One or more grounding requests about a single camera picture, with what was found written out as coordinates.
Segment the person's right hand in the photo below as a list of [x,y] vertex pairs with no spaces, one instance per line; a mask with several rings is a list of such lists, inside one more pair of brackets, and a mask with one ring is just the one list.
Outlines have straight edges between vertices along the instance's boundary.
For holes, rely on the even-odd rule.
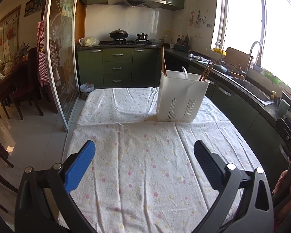
[[274,187],[274,190],[272,191],[272,194],[273,194],[273,195],[275,195],[275,194],[279,191],[279,189],[280,189],[280,187],[281,187],[283,181],[285,180],[285,177],[286,177],[287,173],[288,173],[288,171],[285,170],[285,171],[283,171],[283,172],[280,174],[280,177],[279,177],[279,179],[278,179],[278,181],[277,181],[277,183],[276,183],[276,185],[275,185],[275,187]]

